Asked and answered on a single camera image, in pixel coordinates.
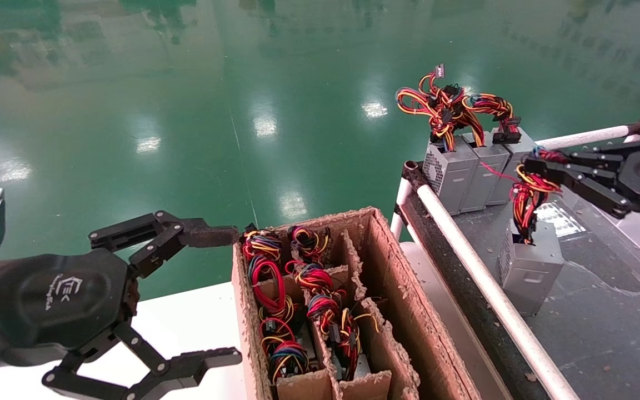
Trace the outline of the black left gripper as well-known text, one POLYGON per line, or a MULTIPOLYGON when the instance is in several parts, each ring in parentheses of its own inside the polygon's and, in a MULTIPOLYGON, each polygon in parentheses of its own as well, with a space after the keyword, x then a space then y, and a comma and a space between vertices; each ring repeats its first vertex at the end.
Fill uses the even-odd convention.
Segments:
POLYGON ((236 347, 165 359, 130 324, 139 301, 135 278, 152 275, 185 247, 231 246, 239 239, 237 227, 158 211, 92 231, 88 238, 96 250, 86 254, 0 261, 0 364, 63 359, 41 383, 68 398, 161 399, 198 387, 209 369, 241 363, 236 347), (128 265, 112 253, 140 243, 128 265), (119 342, 149 369, 138 383, 125 387, 78 374, 119 342))

